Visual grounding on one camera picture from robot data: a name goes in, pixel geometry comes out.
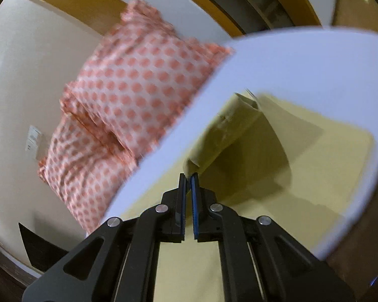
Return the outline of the khaki green pants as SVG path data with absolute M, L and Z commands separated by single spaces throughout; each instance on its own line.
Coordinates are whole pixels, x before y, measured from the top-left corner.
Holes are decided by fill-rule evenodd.
M 309 248 L 342 218 L 372 145 L 366 130 L 270 95 L 235 94 L 127 211 L 156 203 L 179 172 L 189 186 L 197 172 L 215 193 L 217 240 L 164 244 L 157 300 L 354 301 Z

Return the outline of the orange polka dot pillow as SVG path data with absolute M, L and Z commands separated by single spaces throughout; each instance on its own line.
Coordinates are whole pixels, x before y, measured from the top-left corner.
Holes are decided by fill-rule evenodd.
M 65 112 L 114 134 L 137 160 L 192 103 L 229 47 L 180 38 L 159 11 L 131 0 L 60 100 Z
M 136 168 L 135 158 L 113 134 L 89 118 L 64 114 L 39 162 L 39 177 L 90 234 Z

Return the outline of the black monitor screen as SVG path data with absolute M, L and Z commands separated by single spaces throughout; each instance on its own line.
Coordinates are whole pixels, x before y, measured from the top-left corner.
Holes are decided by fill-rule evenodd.
M 67 250 L 46 241 L 21 223 L 18 226 L 27 257 L 39 271 L 46 272 L 67 255 Z

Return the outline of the white bed sheet mattress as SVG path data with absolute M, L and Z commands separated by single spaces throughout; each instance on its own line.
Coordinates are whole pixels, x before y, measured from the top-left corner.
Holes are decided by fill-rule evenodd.
M 378 183 L 378 34 L 346 27 L 295 27 L 229 42 L 234 55 L 207 83 L 160 147 L 118 191 L 106 217 L 129 208 L 173 165 L 235 92 L 268 92 L 368 130 L 375 144 L 354 198 L 332 231 L 314 243 L 323 259 L 364 212 Z

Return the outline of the white wall switch plate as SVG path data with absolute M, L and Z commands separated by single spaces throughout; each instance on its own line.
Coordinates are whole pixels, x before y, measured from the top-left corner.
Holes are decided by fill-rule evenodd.
M 29 158 L 36 160 L 41 144 L 41 139 L 41 131 L 35 126 L 30 126 L 28 129 L 28 135 L 25 145 L 25 152 Z

